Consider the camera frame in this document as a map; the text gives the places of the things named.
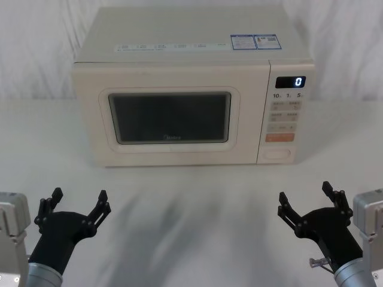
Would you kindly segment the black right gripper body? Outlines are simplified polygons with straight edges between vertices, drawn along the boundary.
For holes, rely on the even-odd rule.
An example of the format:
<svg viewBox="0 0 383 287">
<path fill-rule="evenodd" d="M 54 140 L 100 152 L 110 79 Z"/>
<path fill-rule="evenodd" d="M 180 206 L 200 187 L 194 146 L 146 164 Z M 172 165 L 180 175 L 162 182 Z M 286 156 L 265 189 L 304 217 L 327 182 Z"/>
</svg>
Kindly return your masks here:
<svg viewBox="0 0 383 287">
<path fill-rule="evenodd" d="M 344 264 L 363 256 L 361 247 L 348 229 L 352 210 L 325 207 L 300 216 L 294 214 L 294 233 L 298 238 L 313 240 L 330 268 L 337 270 Z"/>
</svg>

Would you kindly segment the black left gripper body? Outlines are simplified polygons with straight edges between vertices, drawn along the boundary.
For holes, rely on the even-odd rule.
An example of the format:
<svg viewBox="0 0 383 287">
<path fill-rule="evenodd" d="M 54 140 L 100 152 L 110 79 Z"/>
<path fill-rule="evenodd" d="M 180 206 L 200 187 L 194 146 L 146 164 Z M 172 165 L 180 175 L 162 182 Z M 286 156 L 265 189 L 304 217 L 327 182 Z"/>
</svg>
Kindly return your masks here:
<svg viewBox="0 0 383 287">
<path fill-rule="evenodd" d="M 96 234 L 95 219 L 75 212 L 38 215 L 34 223 L 41 234 L 29 263 L 42 264 L 63 275 L 76 244 Z"/>
</svg>

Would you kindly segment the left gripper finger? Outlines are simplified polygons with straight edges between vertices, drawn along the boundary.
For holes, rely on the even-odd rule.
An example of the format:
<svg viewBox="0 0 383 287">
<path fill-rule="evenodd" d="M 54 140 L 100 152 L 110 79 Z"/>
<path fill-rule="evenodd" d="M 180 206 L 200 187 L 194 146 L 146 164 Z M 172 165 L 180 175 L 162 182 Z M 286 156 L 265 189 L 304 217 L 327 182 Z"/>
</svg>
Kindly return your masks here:
<svg viewBox="0 0 383 287">
<path fill-rule="evenodd" d="M 107 192 L 102 190 L 99 193 L 98 201 L 93 210 L 82 220 L 80 228 L 81 238 L 90 238 L 96 235 L 98 227 L 111 213 Z"/>
<path fill-rule="evenodd" d="M 48 198 L 42 198 L 39 201 L 38 214 L 34 219 L 34 223 L 40 231 L 59 231 L 63 226 L 64 213 L 55 212 L 55 208 L 63 197 L 60 187 L 56 187 Z"/>
</svg>

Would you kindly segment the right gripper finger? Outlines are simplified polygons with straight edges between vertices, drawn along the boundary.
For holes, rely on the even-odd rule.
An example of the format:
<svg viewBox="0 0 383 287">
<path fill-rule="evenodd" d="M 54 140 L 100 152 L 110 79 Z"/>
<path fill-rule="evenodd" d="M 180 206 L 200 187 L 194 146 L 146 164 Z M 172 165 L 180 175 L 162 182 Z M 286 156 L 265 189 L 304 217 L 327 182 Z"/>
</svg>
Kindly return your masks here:
<svg viewBox="0 0 383 287">
<path fill-rule="evenodd" d="M 284 192 L 279 194 L 278 216 L 294 231 L 298 238 L 308 238 L 307 217 L 300 216 L 294 211 Z"/>
<path fill-rule="evenodd" d="M 339 211 L 339 213 L 345 218 L 345 224 L 350 225 L 350 218 L 353 216 L 353 211 L 348 204 L 345 191 L 334 190 L 332 185 L 328 181 L 323 182 L 322 191 L 330 199 L 330 201 L 333 203 L 334 207 Z"/>
</svg>

